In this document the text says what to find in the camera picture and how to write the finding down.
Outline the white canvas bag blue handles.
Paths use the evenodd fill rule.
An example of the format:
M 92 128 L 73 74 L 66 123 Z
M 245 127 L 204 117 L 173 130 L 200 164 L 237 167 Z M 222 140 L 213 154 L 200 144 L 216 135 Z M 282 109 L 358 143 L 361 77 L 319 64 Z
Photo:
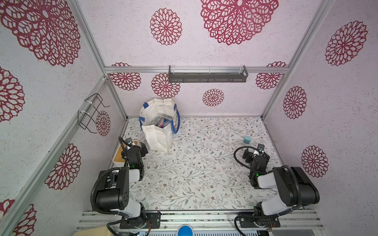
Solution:
M 143 104 L 139 123 L 150 149 L 168 152 L 180 129 L 181 117 L 173 99 L 154 98 Z

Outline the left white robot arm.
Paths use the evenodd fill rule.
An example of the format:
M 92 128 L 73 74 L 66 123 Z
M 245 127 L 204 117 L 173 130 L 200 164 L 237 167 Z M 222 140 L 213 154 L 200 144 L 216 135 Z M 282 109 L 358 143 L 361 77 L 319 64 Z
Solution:
M 143 180 L 142 158 L 148 153 L 144 143 L 135 143 L 132 138 L 119 137 L 122 167 L 100 171 L 91 190 L 92 209 L 101 214 L 120 215 L 121 221 L 133 228 L 147 224 L 145 207 L 130 197 L 130 184 Z

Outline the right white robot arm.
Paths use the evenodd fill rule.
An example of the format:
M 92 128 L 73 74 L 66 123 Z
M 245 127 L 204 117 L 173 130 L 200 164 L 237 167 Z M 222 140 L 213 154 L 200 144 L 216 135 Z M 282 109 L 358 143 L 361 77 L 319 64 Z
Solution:
M 271 220 L 289 214 L 301 207 L 318 204 L 320 193 L 300 167 L 283 165 L 267 171 L 270 156 L 265 146 L 242 146 L 234 151 L 234 159 L 249 169 L 250 184 L 254 189 L 270 189 L 277 192 L 271 199 L 254 207 L 250 218 L 256 221 Z

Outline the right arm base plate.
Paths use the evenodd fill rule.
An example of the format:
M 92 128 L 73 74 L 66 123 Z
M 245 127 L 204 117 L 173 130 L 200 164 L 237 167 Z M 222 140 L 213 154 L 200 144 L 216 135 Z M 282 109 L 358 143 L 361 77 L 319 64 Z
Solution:
M 279 228 L 281 224 L 277 215 L 255 215 L 252 212 L 240 212 L 234 219 L 242 228 Z

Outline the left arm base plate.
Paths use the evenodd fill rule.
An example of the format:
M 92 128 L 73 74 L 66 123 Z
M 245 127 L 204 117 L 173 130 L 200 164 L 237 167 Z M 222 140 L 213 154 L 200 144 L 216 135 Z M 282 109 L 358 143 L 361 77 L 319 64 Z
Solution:
M 120 224 L 120 229 L 139 230 L 139 229 L 159 229 L 161 222 L 161 212 L 141 213 L 139 217 L 130 218 Z

